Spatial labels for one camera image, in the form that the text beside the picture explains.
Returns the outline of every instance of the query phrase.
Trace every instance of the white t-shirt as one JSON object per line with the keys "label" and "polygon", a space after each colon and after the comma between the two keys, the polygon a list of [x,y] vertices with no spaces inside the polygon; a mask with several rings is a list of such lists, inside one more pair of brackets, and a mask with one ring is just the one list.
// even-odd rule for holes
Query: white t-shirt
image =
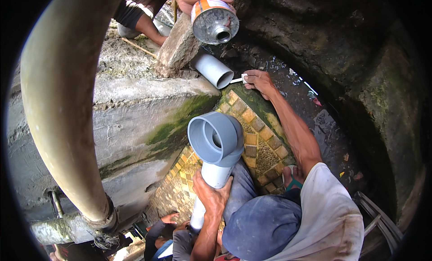
{"label": "white t-shirt", "polygon": [[266,261],[358,260],[363,217],[324,163],[310,171],[300,192],[301,224],[284,250]]}

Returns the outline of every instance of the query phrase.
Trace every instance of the metal can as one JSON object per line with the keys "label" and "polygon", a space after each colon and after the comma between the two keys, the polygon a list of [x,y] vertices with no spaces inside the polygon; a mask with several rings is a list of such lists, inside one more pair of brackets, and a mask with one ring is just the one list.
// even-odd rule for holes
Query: metal can
{"label": "metal can", "polygon": [[240,21],[230,6],[221,0],[199,0],[192,8],[192,30],[204,43],[219,45],[239,31]]}

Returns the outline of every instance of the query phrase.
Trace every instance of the tiled floor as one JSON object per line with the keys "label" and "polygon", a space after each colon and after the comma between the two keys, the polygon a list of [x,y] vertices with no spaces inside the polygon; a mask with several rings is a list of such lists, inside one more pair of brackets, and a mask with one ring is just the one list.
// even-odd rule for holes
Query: tiled floor
{"label": "tiled floor", "polygon": [[[234,116],[243,126],[245,152],[242,156],[259,194],[283,193],[282,168],[295,163],[289,147],[234,91],[229,91],[221,99],[216,110]],[[190,219],[196,196],[192,189],[192,176],[201,165],[202,161],[192,147],[186,146],[146,208],[148,224],[172,211],[180,213],[179,223]]]}

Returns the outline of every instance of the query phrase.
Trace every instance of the orange label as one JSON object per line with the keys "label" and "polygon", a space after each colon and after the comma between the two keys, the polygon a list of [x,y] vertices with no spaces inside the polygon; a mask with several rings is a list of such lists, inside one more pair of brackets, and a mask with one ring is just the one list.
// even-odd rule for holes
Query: orange label
{"label": "orange label", "polygon": [[221,0],[199,0],[192,7],[192,13],[191,13],[192,23],[194,22],[195,18],[199,16],[199,14],[201,14],[205,10],[209,10],[213,8],[224,8],[232,11],[230,6]]}

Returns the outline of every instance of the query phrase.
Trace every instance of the man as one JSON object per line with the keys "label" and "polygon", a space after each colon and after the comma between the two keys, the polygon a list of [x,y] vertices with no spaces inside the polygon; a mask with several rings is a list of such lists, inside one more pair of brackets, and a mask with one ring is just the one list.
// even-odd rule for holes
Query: man
{"label": "man", "polygon": [[164,217],[160,218],[160,220],[157,221],[148,231],[146,235],[146,249],[144,251],[145,261],[158,260],[157,256],[159,256],[159,254],[156,254],[158,250],[163,252],[165,248],[170,246],[172,243],[170,237],[163,237],[161,234],[166,224],[177,224],[177,222],[173,221],[172,218],[178,217],[179,215],[179,213],[165,215]]}
{"label": "man", "polygon": [[226,223],[222,243],[241,259],[357,260],[364,234],[358,207],[322,163],[316,139],[274,87],[269,74],[258,70],[245,73],[246,89],[257,89],[272,102],[298,167],[283,170],[284,195],[260,197],[243,163],[233,168],[233,178],[222,189],[209,187],[198,170],[193,188],[206,213],[190,260],[213,260],[222,215]]}
{"label": "man", "polygon": [[[162,36],[153,24],[154,16],[167,0],[121,0],[114,19],[120,24],[119,34],[126,38],[134,38],[140,33],[158,45],[162,45],[167,36]],[[192,6],[199,0],[176,0],[179,8],[191,15]],[[232,3],[233,0],[222,0]]]}

